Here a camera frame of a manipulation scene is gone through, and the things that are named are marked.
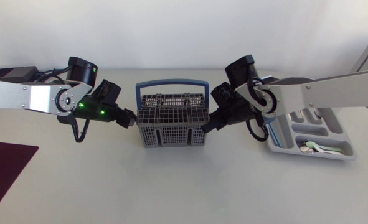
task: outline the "gray plastic basket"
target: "gray plastic basket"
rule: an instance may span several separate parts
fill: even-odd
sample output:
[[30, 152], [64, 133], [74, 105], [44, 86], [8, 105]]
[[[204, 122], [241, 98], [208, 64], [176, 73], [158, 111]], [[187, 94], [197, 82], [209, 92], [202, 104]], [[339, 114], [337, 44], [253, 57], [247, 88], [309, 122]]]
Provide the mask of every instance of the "gray plastic basket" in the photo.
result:
[[[143, 95], [140, 89], [155, 85], [204, 86], [205, 93]], [[136, 84], [137, 125], [144, 147], [203, 146], [201, 126], [209, 121], [209, 84], [190, 79], [153, 80]]]

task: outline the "spoon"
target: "spoon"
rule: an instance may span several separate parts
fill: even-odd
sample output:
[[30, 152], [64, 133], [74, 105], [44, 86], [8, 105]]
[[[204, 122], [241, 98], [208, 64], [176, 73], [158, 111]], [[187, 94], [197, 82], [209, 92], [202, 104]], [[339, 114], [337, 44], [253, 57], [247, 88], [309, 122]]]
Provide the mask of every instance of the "spoon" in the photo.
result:
[[340, 148], [336, 148], [336, 147], [327, 147], [327, 146], [320, 146], [320, 145], [316, 144], [316, 143], [315, 143], [315, 142], [313, 142], [313, 141], [305, 142], [305, 145], [306, 145], [307, 147], [310, 147], [310, 148], [313, 148], [313, 149], [315, 149], [315, 147], [319, 147], [320, 149], [324, 149], [324, 150], [327, 150], [327, 151], [341, 152], [341, 149], [340, 149]]
[[311, 149], [310, 147], [307, 146], [301, 146], [300, 151], [305, 154], [314, 154], [314, 149]]
[[342, 156], [343, 156], [343, 153], [341, 153], [341, 152], [325, 151], [325, 150], [321, 149], [321, 148], [320, 148], [320, 147], [318, 147], [318, 146], [314, 146], [314, 149], [315, 149], [315, 150], [317, 150], [318, 152], [330, 153], [330, 154], [334, 154], [334, 155], [342, 155]]

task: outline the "blue basket handle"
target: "blue basket handle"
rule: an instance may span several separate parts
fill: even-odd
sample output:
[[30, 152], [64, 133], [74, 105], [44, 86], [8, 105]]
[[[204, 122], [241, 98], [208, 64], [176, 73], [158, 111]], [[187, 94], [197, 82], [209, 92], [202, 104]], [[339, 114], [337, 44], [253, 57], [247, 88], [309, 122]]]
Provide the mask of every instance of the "blue basket handle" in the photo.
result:
[[141, 109], [141, 88], [156, 86], [156, 85], [170, 85], [170, 84], [180, 84], [180, 85], [197, 85], [204, 86], [204, 104], [205, 107], [209, 107], [209, 83], [201, 80], [193, 80], [187, 78], [168, 78], [162, 80], [151, 80], [146, 82], [137, 83], [135, 85], [136, 93], [136, 106]]

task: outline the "cutlery tray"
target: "cutlery tray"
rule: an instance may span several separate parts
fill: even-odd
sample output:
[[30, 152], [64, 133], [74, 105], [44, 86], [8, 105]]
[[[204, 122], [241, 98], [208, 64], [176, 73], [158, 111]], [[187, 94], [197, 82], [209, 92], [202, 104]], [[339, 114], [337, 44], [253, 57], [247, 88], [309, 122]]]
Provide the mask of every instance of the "cutlery tray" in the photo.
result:
[[[278, 116], [267, 127], [270, 132], [267, 146], [273, 152], [341, 160], [354, 160], [357, 157], [346, 131], [331, 108], [303, 109]], [[338, 147], [343, 155], [316, 150], [314, 154], [301, 152], [300, 147], [306, 141]]]

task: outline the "dark red mat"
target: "dark red mat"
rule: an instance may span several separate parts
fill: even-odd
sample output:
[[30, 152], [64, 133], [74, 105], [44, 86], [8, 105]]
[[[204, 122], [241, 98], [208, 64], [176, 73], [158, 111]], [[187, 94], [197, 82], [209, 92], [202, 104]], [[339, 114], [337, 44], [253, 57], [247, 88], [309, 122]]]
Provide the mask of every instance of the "dark red mat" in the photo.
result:
[[0, 142], [0, 201], [38, 149]]

